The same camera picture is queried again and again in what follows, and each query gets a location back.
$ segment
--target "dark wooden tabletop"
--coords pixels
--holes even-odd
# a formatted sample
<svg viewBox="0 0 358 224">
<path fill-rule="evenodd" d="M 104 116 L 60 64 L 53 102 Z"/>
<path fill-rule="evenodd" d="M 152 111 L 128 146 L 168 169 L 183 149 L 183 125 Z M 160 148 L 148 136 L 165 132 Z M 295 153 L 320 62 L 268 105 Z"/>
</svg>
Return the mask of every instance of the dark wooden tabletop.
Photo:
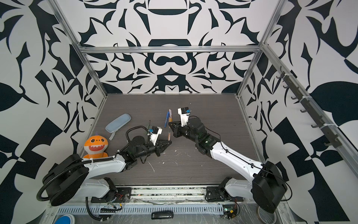
<svg viewBox="0 0 358 224">
<path fill-rule="evenodd" d="M 128 129 L 138 125 L 147 127 L 149 120 L 150 126 L 163 129 L 159 139 L 168 139 L 169 127 L 164 128 L 167 111 L 173 111 L 173 121 L 180 121 L 177 109 L 181 107 L 189 107 L 191 115 L 198 116 L 206 127 L 219 133 L 227 146 L 251 159 L 257 159 L 234 94 L 108 95 L 93 134 L 108 139 L 111 134 L 106 132 L 106 125 L 128 113 L 131 121 L 109 141 L 106 149 L 109 156 L 127 144 L 125 132 Z M 129 137 L 145 137 L 145 134 L 145 130 L 137 129 L 131 131 Z M 145 164 L 138 160 L 131 170 L 105 176 L 120 185 L 218 184 L 227 176 L 244 180 L 227 165 L 199 153 L 194 142 L 173 136 L 171 140 L 173 143 L 160 157 L 152 154 Z"/>
</svg>

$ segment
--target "black motor housing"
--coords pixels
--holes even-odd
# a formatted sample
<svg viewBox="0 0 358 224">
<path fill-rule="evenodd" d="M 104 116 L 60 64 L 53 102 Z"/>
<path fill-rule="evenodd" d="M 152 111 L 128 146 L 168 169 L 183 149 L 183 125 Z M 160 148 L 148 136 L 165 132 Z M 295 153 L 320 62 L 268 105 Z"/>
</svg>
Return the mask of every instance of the black motor housing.
<svg viewBox="0 0 358 224">
<path fill-rule="evenodd" d="M 70 155 L 62 163 L 48 172 L 48 174 L 42 179 L 42 183 L 47 183 L 54 176 L 62 172 L 70 165 L 79 163 L 81 161 L 82 158 L 78 154 Z M 58 206 L 70 200 L 76 194 L 77 190 L 80 188 L 87 175 L 88 168 L 82 165 L 56 178 L 46 188 L 51 205 Z"/>
<path fill-rule="evenodd" d="M 278 178 L 281 174 L 275 164 L 267 161 L 262 169 L 252 181 L 251 192 L 255 202 L 263 210 L 274 213 L 287 191 L 287 186 Z"/>
</svg>

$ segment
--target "white paint stain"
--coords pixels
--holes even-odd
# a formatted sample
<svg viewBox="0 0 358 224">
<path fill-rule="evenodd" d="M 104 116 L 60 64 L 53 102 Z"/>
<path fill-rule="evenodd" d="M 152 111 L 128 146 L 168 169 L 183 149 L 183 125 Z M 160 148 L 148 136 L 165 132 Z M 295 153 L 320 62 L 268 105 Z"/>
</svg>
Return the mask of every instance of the white paint stain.
<svg viewBox="0 0 358 224">
<path fill-rule="evenodd" d="M 149 165 L 152 167 L 153 172 L 155 173 L 155 170 L 154 170 L 154 168 L 153 168 L 152 164 L 150 164 L 150 162 L 148 162 L 148 163 L 149 163 Z"/>
</svg>

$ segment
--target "blue pen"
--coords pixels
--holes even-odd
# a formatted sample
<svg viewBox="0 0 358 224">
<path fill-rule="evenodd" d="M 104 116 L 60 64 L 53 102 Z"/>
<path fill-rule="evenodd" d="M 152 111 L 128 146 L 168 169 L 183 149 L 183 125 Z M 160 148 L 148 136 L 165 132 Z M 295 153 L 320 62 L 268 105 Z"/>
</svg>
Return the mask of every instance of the blue pen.
<svg viewBox="0 0 358 224">
<path fill-rule="evenodd" d="M 166 128 L 166 123 L 168 122 L 168 118 L 169 118 L 169 111 L 168 113 L 166 114 L 166 119 L 165 119 L 165 124 L 164 124 L 164 127 Z"/>
</svg>

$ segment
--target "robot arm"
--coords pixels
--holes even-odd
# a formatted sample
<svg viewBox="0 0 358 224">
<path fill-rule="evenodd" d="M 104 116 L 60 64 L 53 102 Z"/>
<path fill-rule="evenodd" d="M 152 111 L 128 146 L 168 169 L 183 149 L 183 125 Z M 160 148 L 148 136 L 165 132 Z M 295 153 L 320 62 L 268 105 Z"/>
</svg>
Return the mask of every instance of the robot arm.
<svg viewBox="0 0 358 224">
<path fill-rule="evenodd" d="M 278 168 L 271 162 L 262 164 L 229 148 L 220 139 L 207 133 L 201 120 L 190 118 L 189 108 L 179 108 L 178 122 L 170 122 L 174 137 L 184 136 L 195 142 L 198 151 L 210 158 L 221 161 L 240 173 L 246 181 L 226 178 L 222 187 L 221 198 L 245 197 L 254 199 L 267 212 L 273 213 L 284 196 L 287 187 Z"/>
<path fill-rule="evenodd" d="M 147 131 L 147 141 L 142 136 L 136 136 L 130 140 L 129 132 L 137 128 L 144 128 Z M 147 158 L 153 153 L 160 156 L 171 144 L 168 140 L 158 140 L 161 131 L 161 128 L 155 126 L 150 130 L 144 126 L 129 129 L 126 132 L 128 144 L 112 157 L 87 159 L 81 158 L 78 154 L 69 156 L 43 178 L 44 186 L 37 193 L 37 199 L 39 201 L 50 200 L 52 206 L 61 205 L 73 197 L 98 197 L 111 202 L 117 193 L 112 180 L 91 178 L 129 170 L 137 164 L 138 158 L 145 163 L 142 158 Z M 41 196 L 45 190 L 48 197 Z"/>
</svg>

